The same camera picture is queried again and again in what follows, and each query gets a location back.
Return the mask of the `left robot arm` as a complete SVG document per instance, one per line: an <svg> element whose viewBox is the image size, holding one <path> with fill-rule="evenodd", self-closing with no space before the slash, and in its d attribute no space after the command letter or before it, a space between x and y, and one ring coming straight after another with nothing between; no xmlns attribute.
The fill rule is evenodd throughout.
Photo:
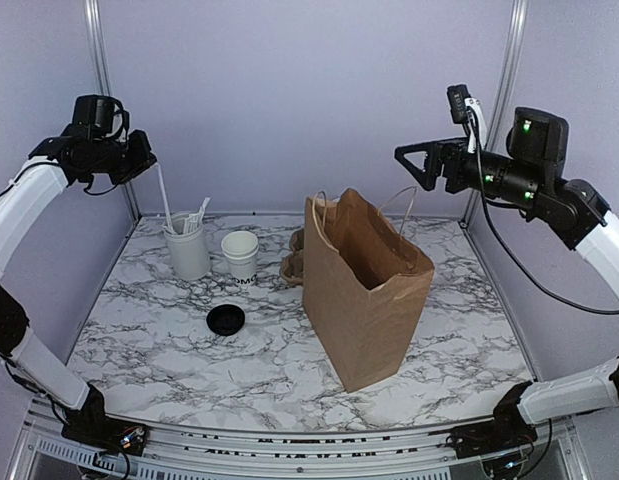
<svg viewBox="0 0 619 480"><path fill-rule="evenodd" d="M130 127L123 103L111 96L76 99L69 124L42 140L0 193L0 359L25 377L26 385L66 413L66 426L95 445L114 438L97 387L73 373L38 337L24 307L7 291L3 277L47 208L69 187L93 192L96 176L119 187L153 167L157 158L142 130Z"/></svg>

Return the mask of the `white straw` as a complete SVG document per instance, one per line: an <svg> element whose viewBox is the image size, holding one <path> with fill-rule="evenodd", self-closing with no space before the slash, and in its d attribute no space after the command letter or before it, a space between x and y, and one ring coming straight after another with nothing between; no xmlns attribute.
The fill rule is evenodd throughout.
<svg viewBox="0 0 619 480"><path fill-rule="evenodd" d="M171 216L166 186L164 182L164 176L162 173L161 165L159 163L157 164L157 173L158 173L158 183L159 183L161 199L162 199L162 204L163 204L164 213L165 213L167 229L173 232L173 222L172 222L172 216Z"/></svg>

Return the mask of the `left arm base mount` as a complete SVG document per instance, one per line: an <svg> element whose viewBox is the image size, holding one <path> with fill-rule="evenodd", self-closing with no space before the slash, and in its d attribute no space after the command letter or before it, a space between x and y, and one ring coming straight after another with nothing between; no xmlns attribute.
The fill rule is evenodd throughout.
<svg viewBox="0 0 619 480"><path fill-rule="evenodd" d="M148 439L146 425L109 416L103 394L92 385L79 410L65 411L65 422L64 438L109 450L120 448L133 456L143 454Z"/></svg>

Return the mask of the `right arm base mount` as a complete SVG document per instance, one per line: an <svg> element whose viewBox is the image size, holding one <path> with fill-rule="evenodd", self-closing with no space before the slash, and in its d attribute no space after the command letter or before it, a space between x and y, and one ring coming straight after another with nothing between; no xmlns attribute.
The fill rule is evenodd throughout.
<svg viewBox="0 0 619 480"><path fill-rule="evenodd" d="M491 420L451 429L445 445L462 459L535 442L536 429L523 420L518 410L522 394L531 385L526 381L513 386L494 407Z"/></svg>

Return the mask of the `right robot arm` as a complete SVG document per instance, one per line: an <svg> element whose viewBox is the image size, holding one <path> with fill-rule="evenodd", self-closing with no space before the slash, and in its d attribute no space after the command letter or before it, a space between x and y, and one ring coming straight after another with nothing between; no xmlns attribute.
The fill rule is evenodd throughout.
<svg viewBox="0 0 619 480"><path fill-rule="evenodd" d="M453 119L469 135L399 146L395 159L425 190L439 177L445 189L479 192L481 201L502 199L526 221L545 222L565 246L576 251L619 300L619 218L587 181L562 177L568 122L529 107L518 107L506 139L506 155L482 149L476 110ZM498 402L484 430L495 448L504 448L524 426L573 414L619 407L619 355L589 370L547 382L516 385Z"/></svg>

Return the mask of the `brown cardboard box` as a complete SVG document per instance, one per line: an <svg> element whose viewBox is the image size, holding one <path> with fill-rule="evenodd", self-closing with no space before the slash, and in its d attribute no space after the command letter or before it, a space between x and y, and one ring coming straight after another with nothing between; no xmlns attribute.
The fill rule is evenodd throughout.
<svg viewBox="0 0 619 480"><path fill-rule="evenodd" d="M435 271L356 190L307 197L302 305L348 393L400 368Z"/></svg>

